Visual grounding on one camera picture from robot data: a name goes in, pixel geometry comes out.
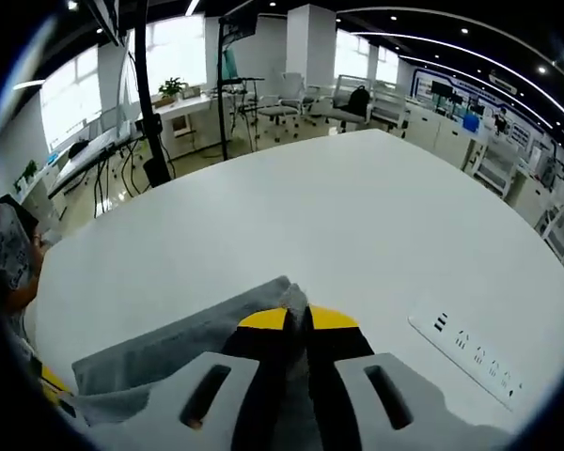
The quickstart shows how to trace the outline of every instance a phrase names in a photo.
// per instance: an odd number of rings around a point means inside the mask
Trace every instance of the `white wall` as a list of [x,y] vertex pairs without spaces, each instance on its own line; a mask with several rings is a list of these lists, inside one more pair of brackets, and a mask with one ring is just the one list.
[[337,55],[337,14],[329,9],[309,6],[306,85],[330,86],[335,78]]
[[38,92],[0,133],[0,195],[14,192],[30,160],[40,168],[47,158]]
[[[208,18],[205,21],[207,58],[205,88],[215,87],[217,82],[218,26],[217,18]],[[286,19],[259,17],[257,34],[235,42],[231,46],[240,76],[266,79],[265,82],[258,82],[259,95],[275,93],[275,78],[281,72],[286,71],[286,27]],[[125,50],[113,44],[109,43],[99,47],[98,75],[103,111],[114,108],[118,104],[120,65],[124,57]],[[137,112],[139,112],[137,105],[126,109],[126,113],[132,116]],[[78,137],[86,136],[87,130],[83,130],[58,149],[68,146]],[[36,161],[38,167],[42,167],[48,154],[49,149],[44,137],[38,93],[0,134],[0,195],[14,191],[14,181],[22,174],[30,160]]]
[[309,40],[309,5],[289,11],[287,19],[286,72],[307,75]]
[[125,57],[125,49],[111,43],[98,49],[98,78],[103,111],[118,105],[119,76]]
[[397,86],[399,86],[406,95],[410,94],[412,81],[414,80],[415,67],[399,59],[399,67],[397,71]]
[[377,45],[369,46],[368,54],[368,79],[376,81],[376,72],[378,71],[378,52],[379,47]]
[[[217,85],[217,21],[214,17],[205,20],[207,88]],[[259,95],[274,94],[280,73],[286,71],[286,28],[284,18],[259,17],[257,33],[230,46],[239,76],[265,78],[265,82],[257,83]]]

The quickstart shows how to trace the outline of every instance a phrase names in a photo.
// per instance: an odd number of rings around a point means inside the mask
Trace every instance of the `monitor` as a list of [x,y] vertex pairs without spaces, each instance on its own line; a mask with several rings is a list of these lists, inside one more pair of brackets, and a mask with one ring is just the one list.
[[451,97],[453,95],[453,88],[443,83],[432,82],[431,93],[441,97]]
[[236,58],[231,49],[224,50],[224,65],[222,68],[222,80],[232,80],[238,78]]
[[484,105],[472,105],[470,107],[470,109],[472,110],[473,113],[476,113],[477,115],[483,116],[485,114],[485,106]]
[[257,32],[259,0],[249,0],[219,18],[224,27],[222,46],[227,46],[239,39],[248,38]]
[[87,8],[115,45],[123,45],[119,29],[119,0],[84,0]]

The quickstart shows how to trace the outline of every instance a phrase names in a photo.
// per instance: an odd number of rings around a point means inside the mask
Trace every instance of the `white cabinet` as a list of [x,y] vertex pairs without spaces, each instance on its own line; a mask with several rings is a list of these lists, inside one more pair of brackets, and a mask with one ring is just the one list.
[[538,181],[527,176],[521,177],[525,180],[520,192],[516,194],[513,202],[508,200],[508,203],[534,227],[550,204],[550,193]]
[[434,151],[434,141],[439,132],[441,117],[432,111],[411,108],[409,125],[405,130],[405,141],[428,152]]
[[468,158],[471,141],[470,134],[462,128],[462,125],[442,118],[432,153],[462,170]]

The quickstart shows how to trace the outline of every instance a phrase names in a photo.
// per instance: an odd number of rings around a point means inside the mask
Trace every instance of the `white pillar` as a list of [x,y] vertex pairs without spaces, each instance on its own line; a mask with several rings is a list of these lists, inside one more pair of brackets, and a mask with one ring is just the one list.
[[378,46],[370,45],[368,54],[368,79],[376,81],[376,71],[378,70]]
[[337,15],[334,11],[304,5],[289,11],[286,71],[303,74],[306,85],[330,86],[334,82],[337,50]]

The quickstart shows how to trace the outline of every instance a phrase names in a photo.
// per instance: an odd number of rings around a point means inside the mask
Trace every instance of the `black backpack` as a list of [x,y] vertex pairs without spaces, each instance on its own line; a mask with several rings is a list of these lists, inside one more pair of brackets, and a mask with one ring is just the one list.
[[352,113],[361,117],[366,117],[369,103],[369,93],[365,86],[359,86],[351,93],[349,104],[341,109],[347,113]]

